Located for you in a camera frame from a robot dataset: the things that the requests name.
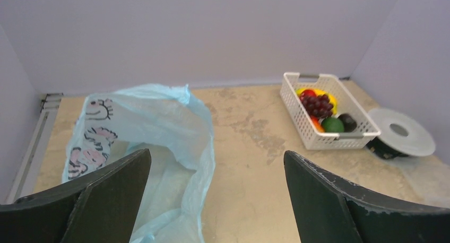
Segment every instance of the light blue plastic bag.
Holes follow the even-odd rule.
[[[149,180],[130,242],[204,242],[201,212],[215,161],[203,102],[187,86],[157,84],[88,96],[66,147],[63,183],[102,168],[115,140],[130,142],[127,153],[143,143],[168,148],[150,149]]]

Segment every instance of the white wall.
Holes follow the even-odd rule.
[[[396,1],[0,0],[0,23],[39,92],[84,93],[348,76]]]
[[[40,113],[40,99],[0,26],[0,204],[5,203]]]
[[[424,125],[450,163],[450,0],[399,0],[352,78]]]

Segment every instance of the round lid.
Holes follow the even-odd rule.
[[[372,109],[368,114],[381,130],[378,138],[386,145],[414,157],[434,153],[433,137],[414,119],[385,108]]]

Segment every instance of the basket handle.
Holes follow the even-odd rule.
[[[319,73],[300,73],[300,75],[298,76],[298,78],[301,77],[308,77],[311,79],[318,79],[320,77]]]
[[[335,138],[335,141],[340,139],[350,139],[350,138],[364,138],[363,133],[340,133],[339,137]]]

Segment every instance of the fruit basket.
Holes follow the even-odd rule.
[[[319,132],[296,94],[296,90],[302,88],[320,89],[331,94],[337,103],[335,115],[343,113],[351,115],[357,123],[356,128],[349,133]],[[360,149],[380,135],[378,126],[334,75],[286,72],[280,95],[308,150]]]

